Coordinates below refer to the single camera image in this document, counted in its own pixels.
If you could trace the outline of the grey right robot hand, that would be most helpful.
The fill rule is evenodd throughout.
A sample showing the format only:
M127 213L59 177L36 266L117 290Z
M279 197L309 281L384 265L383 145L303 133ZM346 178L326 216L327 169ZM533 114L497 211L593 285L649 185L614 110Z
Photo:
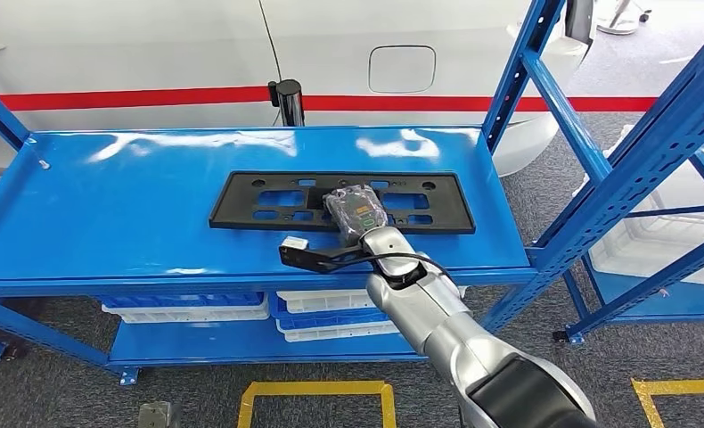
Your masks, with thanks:
M323 197L323 206L331 214L346 246L359 243L373 229L389 224L388 214L369 185L348 185L333 189Z

